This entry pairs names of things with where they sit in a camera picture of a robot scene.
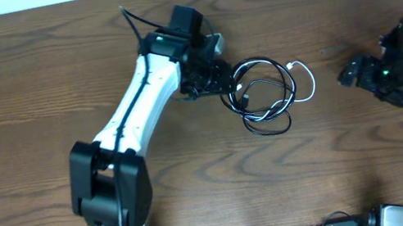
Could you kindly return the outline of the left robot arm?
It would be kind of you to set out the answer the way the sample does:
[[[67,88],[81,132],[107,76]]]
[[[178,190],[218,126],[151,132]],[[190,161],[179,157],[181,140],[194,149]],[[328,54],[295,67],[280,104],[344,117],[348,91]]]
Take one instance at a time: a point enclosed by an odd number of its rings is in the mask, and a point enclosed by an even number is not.
[[[203,19],[175,6],[167,26],[138,36],[134,76],[117,110],[92,142],[71,148],[71,207],[89,226],[146,226],[152,186],[145,156],[174,92],[193,101],[236,89],[232,67],[220,57],[224,38],[203,34]]]

